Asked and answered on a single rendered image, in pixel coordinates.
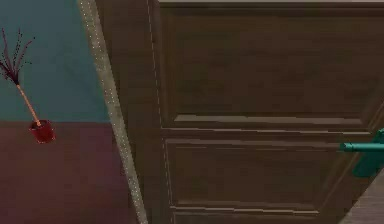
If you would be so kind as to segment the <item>red potted house plant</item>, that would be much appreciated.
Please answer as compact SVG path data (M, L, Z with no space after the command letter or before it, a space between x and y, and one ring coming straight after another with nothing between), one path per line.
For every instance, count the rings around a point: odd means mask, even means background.
M3 50L0 53L0 74L5 80L9 80L13 83L21 95L28 111L32 116L32 122L29 125L29 131L34 136L38 144L47 144L56 139L54 129L50 120L40 119L33 108L28 96L26 95L23 87L21 86L20 73L21 69L27 64L24 60L27 49L32 43L32 40L26 43L22 42L23 34L21 29L18 29L17 40L13 54L9 54L8 41L6 37L5 29L1 29L1 38L3 40Z

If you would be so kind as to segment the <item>brown wooden room door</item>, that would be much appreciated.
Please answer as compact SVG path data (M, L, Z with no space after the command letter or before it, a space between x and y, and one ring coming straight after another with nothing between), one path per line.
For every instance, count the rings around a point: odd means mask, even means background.
M96 0L140 224L340 224L384 138L384 0Z

